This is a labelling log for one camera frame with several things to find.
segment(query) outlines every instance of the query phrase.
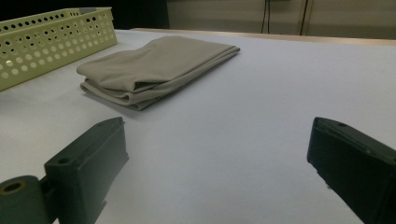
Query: beige wall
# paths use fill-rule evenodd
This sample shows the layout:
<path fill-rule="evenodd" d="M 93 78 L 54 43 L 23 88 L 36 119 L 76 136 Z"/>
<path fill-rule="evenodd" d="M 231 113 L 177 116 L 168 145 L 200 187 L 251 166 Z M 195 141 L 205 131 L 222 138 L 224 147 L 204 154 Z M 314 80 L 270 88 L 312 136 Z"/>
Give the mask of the beige wall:
<path fill-rule="evenodd" d="M 396 0 L 309 1 L 304 35 L 396 39 Z M 271 0 L 271 34 L 299 35 L 304 2 Z M 262 31 L 263 0 L 168 0 L 167 5 L 171 29 Z"/>

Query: cloth fold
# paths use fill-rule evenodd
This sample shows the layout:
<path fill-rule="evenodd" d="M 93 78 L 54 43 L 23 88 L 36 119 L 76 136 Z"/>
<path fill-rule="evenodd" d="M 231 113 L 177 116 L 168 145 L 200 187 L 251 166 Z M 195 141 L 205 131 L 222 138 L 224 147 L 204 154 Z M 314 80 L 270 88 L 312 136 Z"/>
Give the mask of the cloth fold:
<path fill-rule="evenodd" d="M 171 35 L 83 63 L 77 73 L 86 77 L 80 84 L 85 92 L 143 110 L 239 51 L 232 45 Z"/>

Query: folded cloth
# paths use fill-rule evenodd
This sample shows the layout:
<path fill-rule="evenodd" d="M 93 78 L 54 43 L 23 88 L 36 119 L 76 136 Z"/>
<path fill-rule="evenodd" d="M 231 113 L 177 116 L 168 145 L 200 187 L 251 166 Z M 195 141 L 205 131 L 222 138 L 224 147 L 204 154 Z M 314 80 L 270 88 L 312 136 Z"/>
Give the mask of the folded cloth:
<path fill-rule="evenodd" d="M 239 50 L 178 35 L 164 36 L 140 49 L 83 63 L 77 73 L 86 77 L 80 84 L 85 92 L 142 110 Z"/>

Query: perforated basket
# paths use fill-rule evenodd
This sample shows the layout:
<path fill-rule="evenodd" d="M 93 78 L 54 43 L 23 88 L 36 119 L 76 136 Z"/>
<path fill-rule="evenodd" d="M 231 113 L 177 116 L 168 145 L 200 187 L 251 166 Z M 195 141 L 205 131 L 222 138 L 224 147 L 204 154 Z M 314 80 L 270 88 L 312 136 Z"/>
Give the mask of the perforated basket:
<path fill-rule="evenodd" d="M 117 44 L 111 7 L 0 22 L 0 91 Z"/>

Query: white tabletop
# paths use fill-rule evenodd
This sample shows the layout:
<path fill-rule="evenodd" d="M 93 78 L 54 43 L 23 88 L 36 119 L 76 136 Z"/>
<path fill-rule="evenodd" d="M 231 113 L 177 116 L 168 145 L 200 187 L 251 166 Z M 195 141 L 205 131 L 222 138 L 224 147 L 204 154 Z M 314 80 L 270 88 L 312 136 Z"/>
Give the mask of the white tabletop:
<path fill-rule="evenodd" d="M 116 31 L 119 44 L 0 92 L 0 182 L 44 163 L 97 122 L 125 120 L 130 160 L 97 224 L 358 224 L 306 161 L 314 117 L 396 148 L 396 47 L 177 34 L 238 55 L 143 111 L 87 95 L 83 62 L 165 33 Z"/>

